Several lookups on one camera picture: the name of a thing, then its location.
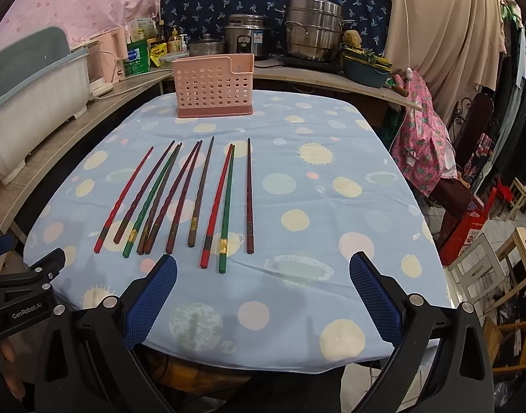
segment stainless steel pot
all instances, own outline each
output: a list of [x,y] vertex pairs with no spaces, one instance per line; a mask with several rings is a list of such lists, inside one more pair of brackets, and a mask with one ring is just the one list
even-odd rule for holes
[[252,53],[255,59],[269,57],[271,28],[265,15],[235,13],[225,27],[227,53]]
[[209,56],[225,53],[225,42],[212,39],[209,34],[204,34],[202,40],[189,45],[190,56]]
[[300,59],[333,61],[342,36],[343,8],[327,0],[289,0],[286,52]]

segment pink plastic basket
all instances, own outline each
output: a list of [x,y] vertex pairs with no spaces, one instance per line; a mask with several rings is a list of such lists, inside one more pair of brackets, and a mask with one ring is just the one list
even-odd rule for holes
[[180,118],[251,115],[253,54],[218,54],[173,61]]

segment yellow package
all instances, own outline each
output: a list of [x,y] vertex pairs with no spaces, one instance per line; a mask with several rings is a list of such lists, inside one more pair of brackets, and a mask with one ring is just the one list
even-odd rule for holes
[[154,45],[150,48],[150,61],[158,68],[162,66],[159,58],[167,54],[167,46],[165,43]]

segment blue curtain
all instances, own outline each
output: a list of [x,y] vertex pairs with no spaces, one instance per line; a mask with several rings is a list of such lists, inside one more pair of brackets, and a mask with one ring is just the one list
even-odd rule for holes
[[[177,25],[187,40],[196,41],[205,33],[224,38],[224,27],[233,13],[254,13],[271,19],[271,52],[284,54],[286,30],[284,13],[288,0],[161,0],[167,30]],[[328,0],[344,7],[344,19],[355,20],[351,29],[359,32],[364,48],[383,55],[388,37],[390,0]]]

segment polka dot tablecloth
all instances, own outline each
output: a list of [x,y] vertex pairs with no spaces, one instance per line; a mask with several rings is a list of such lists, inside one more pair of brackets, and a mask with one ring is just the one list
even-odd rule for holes
[[[355,107],[295,93],[254,91],[246,117],[178,119],[175,95],[133,112],[72,172],[35,223],[27,264],[63,248],[56,291],[76,308],[120,295],[162,255],[171,203],[151,255],[123,258],[112,239],[149,171],[171,140],[182,141],[165,195],[195,142],[203,139],[175,251],[179,275],[145,342],[187,360],[228,368],[321,372],[391,354],[349,279],[364,251],[407,293],[449,306],[432,236],[388,152]],[[215,144],[198,238],[186,246],[211,136]],[[245,175],[251,138],[255,253],[245,252]],[[207,270],[201,247],[228,144],[236,144],[227,272],[217,271],[218,240]],[[93,247],[108,213],[143,155],[154,151],[124,200],[100,254]],[[217,229],[220,231],[221,213]]]

